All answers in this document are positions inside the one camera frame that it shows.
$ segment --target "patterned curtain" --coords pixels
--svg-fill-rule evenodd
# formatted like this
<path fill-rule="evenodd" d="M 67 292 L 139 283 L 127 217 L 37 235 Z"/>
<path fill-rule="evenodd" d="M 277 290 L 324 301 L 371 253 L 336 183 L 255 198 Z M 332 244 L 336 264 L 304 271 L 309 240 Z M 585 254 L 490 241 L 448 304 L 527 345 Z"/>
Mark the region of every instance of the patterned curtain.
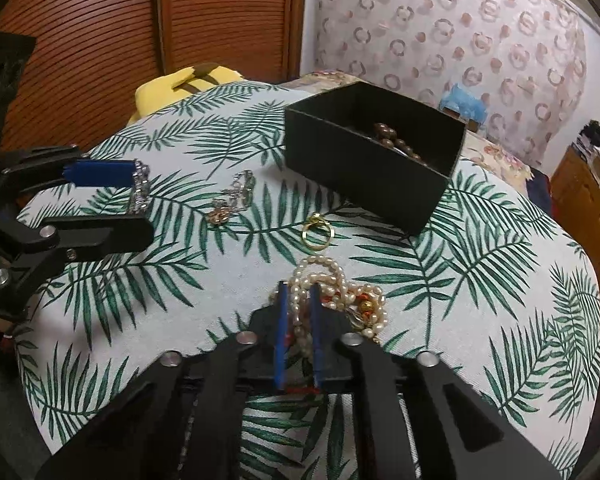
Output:
<path fill-rule="evenodd" d="M 320 0 L 319 68 L 437 106 L 481 98 L 486 135 L 532 166 L 584 89 L 584 33 L 563 0 Z"/>

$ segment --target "yellow plush toy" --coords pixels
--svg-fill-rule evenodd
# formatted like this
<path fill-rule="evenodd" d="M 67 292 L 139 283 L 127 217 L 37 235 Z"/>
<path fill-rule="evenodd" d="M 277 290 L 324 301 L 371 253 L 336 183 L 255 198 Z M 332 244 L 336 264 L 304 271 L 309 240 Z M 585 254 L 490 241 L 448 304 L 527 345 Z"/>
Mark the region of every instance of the yellow plush toy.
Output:
<path fill-rule="evenodd" d="M 183 68 L 173 74 L 153 79 L 136 90 L 136 112 L 129 119 L 127 126 L 192 94 L 241 79 L 242 76 L 235 70 L 216 63 Z"/>

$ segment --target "yellow cloth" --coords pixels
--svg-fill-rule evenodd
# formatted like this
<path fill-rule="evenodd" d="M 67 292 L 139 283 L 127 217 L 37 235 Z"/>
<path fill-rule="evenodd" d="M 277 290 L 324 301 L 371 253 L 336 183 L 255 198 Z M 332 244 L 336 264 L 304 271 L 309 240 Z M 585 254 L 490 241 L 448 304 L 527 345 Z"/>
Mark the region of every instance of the yellow cloth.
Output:
<path fill-rule="evenodd" d="M 218 81 L 218 84 L 231 83 L 242 79 L 240 73 L 224 66 L 217 66 L 213 70 L 199 72 L 202 72 L 201 76 L 211 76 Z M 136 90 L 136 111 L 127 125 L 157 112 L 160 108 L 190 97 L 192 92 L 184 88 L 178 88 L 183 83 L 187 83 L 200 91 L 209 90 L 216 86 L 209 81 L 196 77 L 196 67 L 183 68 L 173 74 L 153 79 Z"/>

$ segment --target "gold ring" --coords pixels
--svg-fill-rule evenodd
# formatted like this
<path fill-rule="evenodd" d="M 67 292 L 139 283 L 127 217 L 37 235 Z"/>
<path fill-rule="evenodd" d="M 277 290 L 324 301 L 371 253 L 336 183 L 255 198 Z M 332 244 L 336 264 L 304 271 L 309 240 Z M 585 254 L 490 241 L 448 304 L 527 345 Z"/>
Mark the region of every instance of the gold ring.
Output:
<path fill-rule="evenodd" d="M 307 233 L 308 233 L 309 229 L 313 226 L 323 226 L 325 229 L 327 229 L 329 231 L 329 239 L 325 243 L 319 244 L 319 245 L 313 245 L 307 241 L 307 239 L 306 239 Z M 306 222 L 304 223 L 304 225 L 302 226 L 302 242 L 308 248 L 310 248 L 312 251 L 321 251 L 321 250 L 329 247 L 329 245 L 331 244 L 331 240 L 333 240 L 333 237 L 335 236 L 335 234 L 336 233 L 333 230 L 333 227 L 331 227 L 331 224 L 328 221 L 326 221 L 320 215 L 320 213 L 313 213 L 312 215 L 310 215 L 306 219 Z"/>

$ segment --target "pearl necklace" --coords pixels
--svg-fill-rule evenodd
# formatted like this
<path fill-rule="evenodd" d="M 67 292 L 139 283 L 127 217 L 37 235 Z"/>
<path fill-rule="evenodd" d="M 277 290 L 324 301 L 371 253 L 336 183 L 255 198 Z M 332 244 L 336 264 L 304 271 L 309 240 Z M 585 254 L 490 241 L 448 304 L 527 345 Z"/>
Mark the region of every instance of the pearl necklace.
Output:
<path fill-rule="evenodd" d="M 310 272 L 302 277 L 311 265 L 325 267 L 329 272 Z M 294 327 L 294 336 L 302 355 L 311 358 L 312 336 L 308 317 L 309 289 L 314 283 L 320 283 L 321 303 L 325 308 L 345 312 L 354 329 L 363 336 L 380 343 L 378 334 L 387 326 L 389 317 L 384 304 L 386 297 L 379 286 L 370 283 L 360 285 L 347 282 L 342 267 L 333 259 L 323 255 L 311 255 L 300 261 L 291 278 L 285 283 L 288 286 L 288 315 Z M 269 300 L 273 303 L 278 295 L 274 289 Z"/>

